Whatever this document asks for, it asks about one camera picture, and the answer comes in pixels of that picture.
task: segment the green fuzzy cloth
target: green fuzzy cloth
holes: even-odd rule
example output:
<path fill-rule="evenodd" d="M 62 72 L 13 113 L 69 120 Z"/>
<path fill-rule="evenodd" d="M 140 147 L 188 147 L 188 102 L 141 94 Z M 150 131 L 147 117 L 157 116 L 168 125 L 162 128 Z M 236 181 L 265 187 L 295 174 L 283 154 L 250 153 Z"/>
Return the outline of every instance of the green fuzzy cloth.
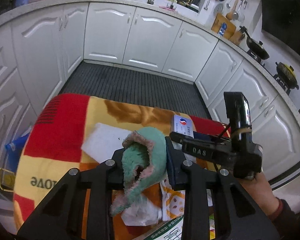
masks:
<path fill-rule="evenodd" d="M 122 156 L 124 194 L 113 201 L 112 216 L 130 207 L 146 188 L 160 182 L 166 170 L 166 141 L 158 129 L 133 131 L 122 146 L 126 148 Z"/>

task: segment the plastic bag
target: plastic bag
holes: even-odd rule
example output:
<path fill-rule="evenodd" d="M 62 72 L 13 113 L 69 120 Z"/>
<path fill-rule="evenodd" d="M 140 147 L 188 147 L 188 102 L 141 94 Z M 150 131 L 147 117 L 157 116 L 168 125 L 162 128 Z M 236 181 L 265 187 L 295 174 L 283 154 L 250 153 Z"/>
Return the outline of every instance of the plastic bag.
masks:
<path fill-rule="evenodd" d="M 156 225 L 162 218 L 162 210 L 141 194 L 131 207 L 122 212 L 121 218 L 126 226 Z"/>

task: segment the dark gray floor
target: dark gray floor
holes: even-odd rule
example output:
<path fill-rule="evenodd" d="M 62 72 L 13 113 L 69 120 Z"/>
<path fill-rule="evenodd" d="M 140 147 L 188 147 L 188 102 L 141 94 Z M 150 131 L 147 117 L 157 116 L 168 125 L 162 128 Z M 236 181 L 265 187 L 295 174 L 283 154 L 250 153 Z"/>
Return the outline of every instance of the dark gray floor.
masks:
<path fill-rule="evenodd" d="M 195 85 L 123 68 L 82 62 L 60 93 L 85 94 L 210 118 Z"/>

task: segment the red and yellow tablecloth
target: red and yellow tablecloth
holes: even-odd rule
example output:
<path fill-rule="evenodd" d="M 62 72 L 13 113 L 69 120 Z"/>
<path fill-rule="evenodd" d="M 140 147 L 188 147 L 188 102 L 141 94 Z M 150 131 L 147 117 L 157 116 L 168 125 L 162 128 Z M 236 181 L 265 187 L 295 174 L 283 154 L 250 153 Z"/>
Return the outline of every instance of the red and yellow tablecloth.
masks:
<path fill-rule="evenodd" d="M 169 135 L 171 119 L 175 114 L 192 119 L 194 130 L 201 133 L 217 135 L 225 127 L 208 119 L 97 97 L 62 94 L 53 98 L 38 117 L 20 158 L 14 187 L 17 228 L 70 168 L 84 171 L 98 165 L 81 150 L 82 143 L 97 122 L 127 130 L 152 126 Z M 197 161 L 203 167 L 214 169 L 211 163 Z M 162 206 L 159 184 L 148 188 L 144 194 L 154 204 Z M 85 211 L 82 238 L 85 238 L 86 219 Z M 149 227 L 127 227 L 120 215 L 114 217 L 116 240 L 131 240 L 148 230 Z"/>

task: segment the stove burner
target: stove burner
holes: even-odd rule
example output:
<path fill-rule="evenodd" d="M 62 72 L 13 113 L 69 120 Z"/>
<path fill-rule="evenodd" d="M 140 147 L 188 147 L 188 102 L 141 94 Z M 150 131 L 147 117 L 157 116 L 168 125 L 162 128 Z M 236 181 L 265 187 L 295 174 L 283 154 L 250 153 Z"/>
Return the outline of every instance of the stove burner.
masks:
<path fill-rule="evenodd" d="M 287 95 L 289 95 L 290 94 L 290 87 L 287 85 L 287 83 L 278 74 L 275 74 L 273 76 L 273 78 L 279 83 L 279 85 L 287 93 Z"/>
<path fill-rule="evenodd" d="M 261 57 L 256 55 L 251 49 L 248 50 L 247 54 L 261 65 Z"/>

